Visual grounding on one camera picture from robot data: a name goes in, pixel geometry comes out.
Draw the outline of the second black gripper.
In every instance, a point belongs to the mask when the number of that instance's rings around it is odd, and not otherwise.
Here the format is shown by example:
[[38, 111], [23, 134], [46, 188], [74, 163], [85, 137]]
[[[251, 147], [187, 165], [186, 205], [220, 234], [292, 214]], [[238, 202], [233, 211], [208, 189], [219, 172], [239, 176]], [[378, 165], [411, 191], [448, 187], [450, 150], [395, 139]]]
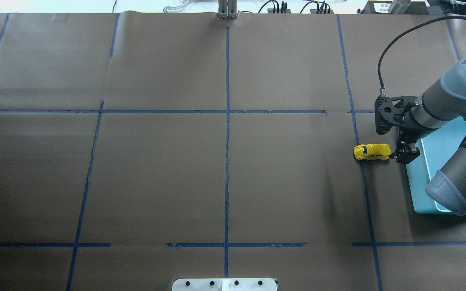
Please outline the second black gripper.
[[396, 125], [399, 135], [396, 139], [396, 149], [389, 155], [390, 160], [397, 163], [409, 164], [421, 154], [416, 141], [424, 133], [424, 127], [418, 123], [404, 123]]

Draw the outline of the second grey blue robot arm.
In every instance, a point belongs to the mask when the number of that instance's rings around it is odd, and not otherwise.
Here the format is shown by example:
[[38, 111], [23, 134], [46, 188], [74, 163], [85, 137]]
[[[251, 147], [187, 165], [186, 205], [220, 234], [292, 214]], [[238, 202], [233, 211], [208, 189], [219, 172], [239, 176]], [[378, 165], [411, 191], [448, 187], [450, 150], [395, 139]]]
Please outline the second grey blue robot arm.
[[[398, 163], [420, 156], [418, 140], [460, 120], [466, 124], [466, 58], [449, 68], [420, 96], [380, 97], [375, 103], [378, 134], [397, 127]], [[426, 185], [426, 195], [458, 216], [466, 215], [466, 134]]]

